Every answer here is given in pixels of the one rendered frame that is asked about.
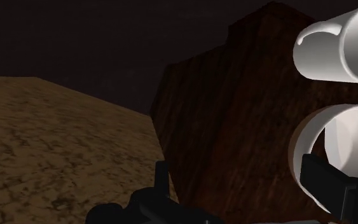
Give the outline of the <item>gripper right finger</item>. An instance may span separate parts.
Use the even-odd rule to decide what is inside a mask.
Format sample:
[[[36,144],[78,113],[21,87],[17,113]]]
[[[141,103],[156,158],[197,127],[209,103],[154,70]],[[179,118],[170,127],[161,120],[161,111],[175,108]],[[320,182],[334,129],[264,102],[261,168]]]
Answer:
[[[347,176],[317,155],[304,154],[299,180],[335,218],[358,224],[358,178]]]

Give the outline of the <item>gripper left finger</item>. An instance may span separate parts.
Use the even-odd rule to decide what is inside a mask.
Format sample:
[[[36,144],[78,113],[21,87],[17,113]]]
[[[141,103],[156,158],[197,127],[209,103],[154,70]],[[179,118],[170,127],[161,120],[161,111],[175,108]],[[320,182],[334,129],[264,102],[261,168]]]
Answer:
[[[169,170],[165,161],[155,164],[154,186],[134,191],[127,207],[99,204],[86,215],[85,224],[224,224],[202,209],[184,207],[170,198]]]

